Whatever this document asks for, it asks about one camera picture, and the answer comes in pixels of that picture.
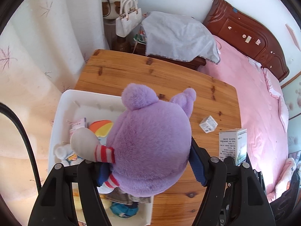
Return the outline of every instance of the gray fabric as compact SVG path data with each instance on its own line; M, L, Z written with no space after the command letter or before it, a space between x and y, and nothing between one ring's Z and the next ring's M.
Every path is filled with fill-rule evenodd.
M220 61L216 41L210 31L194 18L150 12L142 21L146 34L146 55L190 62L200 56Z
M150 197L135 197L133 195L124 193L120 188L115 188L111 193L105 195L106 199L120 204L132 205L133 202L143 204L151 203Z

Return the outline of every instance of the cardboard box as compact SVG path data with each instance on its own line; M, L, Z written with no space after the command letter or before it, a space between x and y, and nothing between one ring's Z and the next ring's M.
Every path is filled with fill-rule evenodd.
M217 122L213 119L213 117L210 115L206 118L204 118L199 126L202 128L202 130L205 133L213 132L217 127Z
M246 161L247 132L246 129L232 129L219 132L219 158L224 161L231 156L239 166Z

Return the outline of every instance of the pink bed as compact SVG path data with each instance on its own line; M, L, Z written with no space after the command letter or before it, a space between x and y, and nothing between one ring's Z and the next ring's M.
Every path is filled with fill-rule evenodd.
M275 188L288 157L287 133L279 117L279 100L268 92L263 71L248 58L216 37L221 61L207 61L199 72L236 88L241 126L247 128L248 155L253 169L262 171L267 194Z

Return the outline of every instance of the white storage bin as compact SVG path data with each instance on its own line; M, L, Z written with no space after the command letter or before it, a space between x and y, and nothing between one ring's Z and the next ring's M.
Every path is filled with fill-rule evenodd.
M91 124L99 120L111 120L115 122L117 117L125 110L121 97L93 92L77 90L65 91L60 99L55 114L49 146L48 172L51 171L60 160L54 155L56 146L62 142L69 142L69 122L76 122L86 117ZM112 226L145 226L150 225L153 209L153 201L150 204L139 204L137 215L131 218L120 218L111 211L107 211Z

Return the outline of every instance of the wooden headboard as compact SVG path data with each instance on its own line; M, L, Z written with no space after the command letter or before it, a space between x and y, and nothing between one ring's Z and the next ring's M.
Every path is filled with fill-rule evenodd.
M268 68L279 81L288 76L290 71L274 35L225 0L213 1L203 24L213 35Z

